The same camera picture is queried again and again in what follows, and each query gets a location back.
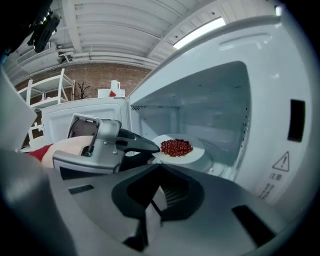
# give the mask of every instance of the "exclamation mark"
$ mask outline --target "exclamation mark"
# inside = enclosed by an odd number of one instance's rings
[[[284,164],[285,164],[286,160],[287,160],[287,156],[285,156],[285,157],[284,157],[284,159],[283,159],[283,163],[282,163],[282,165],[281,165],[281,168],[283,168],[283,167],[284,167]]]

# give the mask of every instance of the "brown brick wall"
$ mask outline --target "brown brick wall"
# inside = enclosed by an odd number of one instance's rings
[[[134,88],[142,81],[142,79],[150,72],[150,69],[135,67],[121,64],[109,64],[109,63],[91,63],[91,64],[76,64],[65,66],[64,73],[71,79],[75,80],[74,94],[79,96],[80,90],[78,83],[81,85],[84,82],[84,87],[90,86],[85,90],[87,98],[96,98],[98,96],[98,89],[109,89],[111,80],[117,80],[120,82],[121,89],[125,89],[125,96],[128,96]],[[61,67],[51,69],[41,74],[34,75],[32,77],[33,83],[38,81],[57,76],[61,73]],[[15,87],[17,91],[28,86],[28,80],[25,80]],[[71,89],[66,89],[65,93],[68,99],[71,99]],[[56,97],[58,91],[47,93],[47,97]],[[36,103],[41,100],[41,96],[32,98],[30,103]],[[38,117],[35,122],[41,124],[41,111],[37,113]],[[33,137],[43,135],[42,131],[33,131]],[[27,136],[24,141],[24,145],[29,143],[29,137]]]

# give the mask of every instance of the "warning triangle symbol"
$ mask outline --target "warning triangle symbol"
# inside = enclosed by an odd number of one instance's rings
[[[289,172],[289,151],[285,152],[284,155],[272,166],[273,169]]]

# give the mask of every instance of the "ceiling beam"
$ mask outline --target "ceiling beam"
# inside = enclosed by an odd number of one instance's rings
[[[201,12],[212,8],[214,6],[220,5],[225,0],[204,0],[202,3],[197,4],[180,18],[178,18],[162,35],[161,40],[154,44],[154,46],[147,53],[147,58],[150,58],[152,54],[160,47],[162,43],[169,44],[167,42],[168,38],[173,35],[177,28],[181,27],[183,23],[192,20],[194,17],[197,17]]]
[[[82,52],[81,41],[78,32],[76,9],[74,0],[62,0],[63,16],[69,32],[73,48],[76,53]]]

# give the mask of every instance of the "white ceiling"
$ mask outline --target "white ceiling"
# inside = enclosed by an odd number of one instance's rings
[[[275,14],[273,0],[53,0],[51,10],[61,17],[51,50],[34,55],[26,39],[5,63],[14,84],[62,60],[67,64],[64,52],[69,64],[153,69],[175,52],[175,42],[213,19],[231,23]],[[34,56],[21,62],[26,53]]]

